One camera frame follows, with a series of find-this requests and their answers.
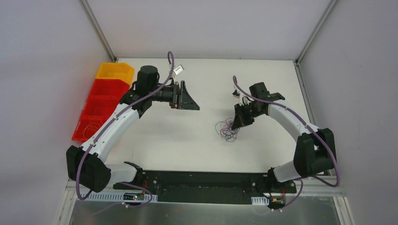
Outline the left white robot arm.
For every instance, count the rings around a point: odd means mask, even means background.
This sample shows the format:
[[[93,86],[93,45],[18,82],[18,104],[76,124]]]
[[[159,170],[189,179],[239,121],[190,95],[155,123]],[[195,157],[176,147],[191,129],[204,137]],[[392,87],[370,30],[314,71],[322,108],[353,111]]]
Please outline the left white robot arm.
[[[79,147],[70,146],[66,151],[68,176],[77,185],[83,185],[95,193],[108,184],[125,182],[131,189],[143,184],[139,166],[124,162],[106,164],[107,157],[126,130],[137,122],[154,101],[166,102],[172,109],[200,110],[186,89],[185,81],[177,81],[183,72],[182,65],[171,66],[167,81],[160,83],[160,74],[155,66],[145,65],[137,73],[132,87],[125,92],[116,109],[106,122]]]

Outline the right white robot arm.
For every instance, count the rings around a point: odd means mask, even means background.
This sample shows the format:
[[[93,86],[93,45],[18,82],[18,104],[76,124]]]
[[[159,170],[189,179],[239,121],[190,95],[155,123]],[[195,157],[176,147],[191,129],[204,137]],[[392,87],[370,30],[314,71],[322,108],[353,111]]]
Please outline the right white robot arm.
[[[232,130],[249,126],[256,117],[266,115],[278,122],[296,143],[291,161],[268,170],[266,190],[278,192],[290,181],[315,177],[336,167],[334,134],[329,128],[321,129],[306,122],[282,94],[270,93],[262,82],[250,86],[249,93],[237,81],[234,83],[233,96],[239,98],[239,103],[234,106]]]

